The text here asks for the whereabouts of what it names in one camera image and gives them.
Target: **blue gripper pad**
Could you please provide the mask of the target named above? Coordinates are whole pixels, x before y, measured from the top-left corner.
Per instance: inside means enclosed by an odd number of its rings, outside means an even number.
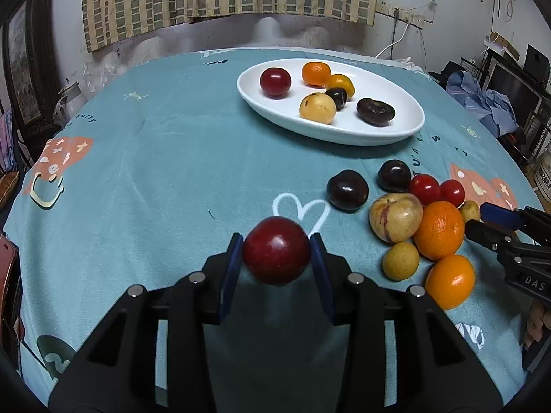
[[[236,233],[234,237],[236,241],[233,248],[227,251],[229,262],[220,287],[220,321],[223,321],[230,312],[233,294],[238,284],[239,272],[241,272],[243,262],[243,236]]]
[[[313,234],[310,238],[310,263],[312,264],[313,275],[316,279],[316,286],[318,286],[321,306],[329,321],[333,323],[335,319],[333,287],[329,278],[329,272],[327,272],[327,267],[323,261],[318,234]]]
[[[524,226],[518,213],[488,202],[480,205],[480,217],[483,221],[497,223],[512,231],[520,230]]]

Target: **picture frame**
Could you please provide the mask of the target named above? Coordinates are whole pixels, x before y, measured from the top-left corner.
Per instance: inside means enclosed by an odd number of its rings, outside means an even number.
[[[60,127],[53,122],[59,79],[51,0],[20,0],[3,24],[2,60],[14,123],[37,160]]]

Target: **small orange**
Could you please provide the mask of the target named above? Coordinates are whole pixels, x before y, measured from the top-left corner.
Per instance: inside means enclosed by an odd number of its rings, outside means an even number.
[[[461,212],[450,202],[441,200],[425,207],[413,240],[425,258],[439,261],[459,250],[464,234]]]
[[[308,62],[302,67],[302,79],[314,87],[323,87],[330,76],[331,68],[323,62]]]
[[[454,254],[434,265],[426,277],[425,289],[442,310],[449,310],[469,297],[475,280],[475,270],[470,261]]]

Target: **yellow fruit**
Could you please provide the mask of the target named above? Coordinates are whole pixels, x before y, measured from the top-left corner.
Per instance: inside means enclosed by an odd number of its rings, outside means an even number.
[[[317,123],[329,124],[337,113],[335,101],[324,93],[312,93],[300,103],[300,117]]]
[[[467,223],[471,219],[480,220],[480,208],[477,203],[472,200],[466,201],[459,211],[461,211],[461,217],[464,223]]]
[[[345,76],[344,74],[332,75],[329,79],[327,79],[327,82],[325,82],[325,88],[327,90],[329,90],[330,88],[343,88],[346,90],[346,95],[348,96],[348,99],[352,98],[352,96],[354,96],[354,93],[356,93],[356,89],[354,88],[352,81],[348,76]]]
[[[385,275],[393,281],[403,281],[411,277],[419,267],[419,252],[409,242],[399,242],[393,246],[382,260]]]
[[[423,218],[423,207],[410,193],[385,194],[369,209],[369,224],[382,241],[396,244],[412,237]]]

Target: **red cherry tomato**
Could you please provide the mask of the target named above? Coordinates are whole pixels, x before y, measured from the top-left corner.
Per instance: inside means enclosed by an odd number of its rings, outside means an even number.
[[[283,68],[267,68],[260,75],[260,88],[269,97],[282,97],[291,88],[291,75]]]
[[[423,205],[440,200],[440,185],[436,179],[428,174],[418,174],[409,183],[409,192]]]
[[[459,208],[465,201],[465,189],[457,180],[446,180],[440,185],[442,200],[450,202],[454,207]]]
[[[243,244],[243,262],[266,284],[282,285],[298,278],[310,260],[310,243],[300,225],[287,218],[264,219]]]

